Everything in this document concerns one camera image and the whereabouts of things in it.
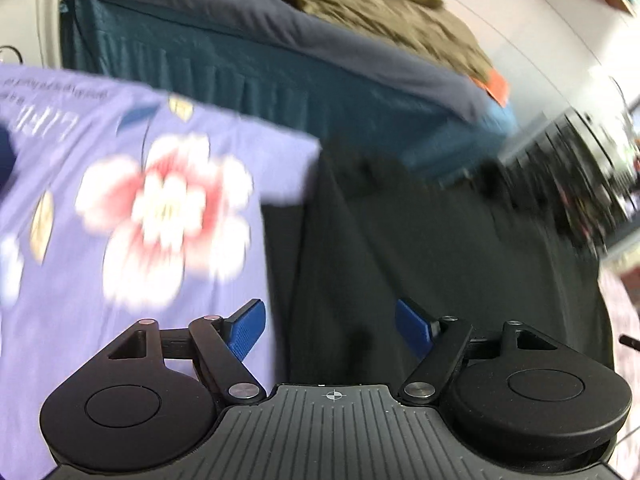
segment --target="black garment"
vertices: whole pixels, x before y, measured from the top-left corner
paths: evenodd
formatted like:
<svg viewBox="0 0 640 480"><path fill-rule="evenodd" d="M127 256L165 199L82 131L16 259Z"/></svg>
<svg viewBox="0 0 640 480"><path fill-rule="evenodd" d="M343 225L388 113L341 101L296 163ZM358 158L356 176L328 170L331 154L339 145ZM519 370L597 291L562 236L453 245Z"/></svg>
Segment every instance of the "black garment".
<svg viewBox="0 0 640 480"><path fill-rule="evenodd" d="M401 297L481 332L517 319L612 367L597 260L471 190L325 150L307 206L263 212L293 383L397 388L417 365L394 324Z"/></svg>

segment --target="orange cloth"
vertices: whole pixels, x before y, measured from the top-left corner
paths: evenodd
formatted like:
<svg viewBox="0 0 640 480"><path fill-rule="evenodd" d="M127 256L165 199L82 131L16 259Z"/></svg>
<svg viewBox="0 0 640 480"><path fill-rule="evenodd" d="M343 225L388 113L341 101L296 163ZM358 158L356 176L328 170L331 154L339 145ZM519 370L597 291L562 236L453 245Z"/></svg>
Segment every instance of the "orange cloth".
<svg viewBox="0 0 640 480"><path fill-rule="evenodd" d="M507 105L509 101L509 83L507 83L507 80L503 78L495 68L489 70L489 81L486 84L473 77L471 81L476 83L480 88L485 89L502 108Z"/></svg>

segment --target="pink and white flower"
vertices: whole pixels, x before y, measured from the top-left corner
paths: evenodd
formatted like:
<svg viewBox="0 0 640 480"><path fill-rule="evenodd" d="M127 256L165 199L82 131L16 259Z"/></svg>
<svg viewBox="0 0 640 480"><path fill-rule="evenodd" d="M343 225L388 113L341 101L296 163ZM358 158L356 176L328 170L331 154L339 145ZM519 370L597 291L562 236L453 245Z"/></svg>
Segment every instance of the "pink and white flower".
<svg viewBox="0 0 640 480"><path fill-rule="evenodd" d="M85 228L111 234L102 264L104 296L132 312L160 310L185 270L230 280L244 266L250 229L236 212L254 190L233 156L209 158L206 136L164 136L143 169L126 155L91 165L76 211Z"/></svg>

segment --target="black round object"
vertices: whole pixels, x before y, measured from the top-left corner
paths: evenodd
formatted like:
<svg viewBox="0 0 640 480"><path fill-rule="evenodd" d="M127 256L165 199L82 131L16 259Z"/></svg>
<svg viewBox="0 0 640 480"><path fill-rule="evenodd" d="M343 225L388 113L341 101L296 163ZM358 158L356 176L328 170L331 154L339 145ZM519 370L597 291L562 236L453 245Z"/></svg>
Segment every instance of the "black round object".
<svg viewBox="0 0 640 480"><path fill-rule="evenodd" d="M144 386L123 384L100 390L86 404L86 414L106 428L130 428L148 421L160 409L160 397Z"/></svg>
<svg viewBox="0 0 640 480"><path fill-rule="evenodd" d="M53 391L40 429L59 463L137 472L189 452L214 415L202 384L164 366L158 324L138 323Z"/></svg>
<svg viewBox="0 0 640 480"><path fill-rule="evenodd" d="M518 348L522 333L529 349ZM464 368L446 393L444 412L483 454L535 462L602 446L630 406L631 390L612 370L529 327L505 325L500 356Z"/></svg>

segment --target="gray blanket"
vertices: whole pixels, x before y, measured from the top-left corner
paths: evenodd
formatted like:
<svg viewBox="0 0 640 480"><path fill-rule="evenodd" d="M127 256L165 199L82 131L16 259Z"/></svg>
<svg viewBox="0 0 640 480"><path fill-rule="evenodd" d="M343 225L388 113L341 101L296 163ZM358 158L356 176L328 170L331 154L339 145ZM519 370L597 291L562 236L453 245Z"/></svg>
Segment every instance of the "gray blanket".
<svg viewBox="0 0 640 480"><path fill-rule="evenodd" d="M466 76L293 9L281 0L132 0L206 17L244 36L316 57L443 105L475 123L488 99Z"/></svg>

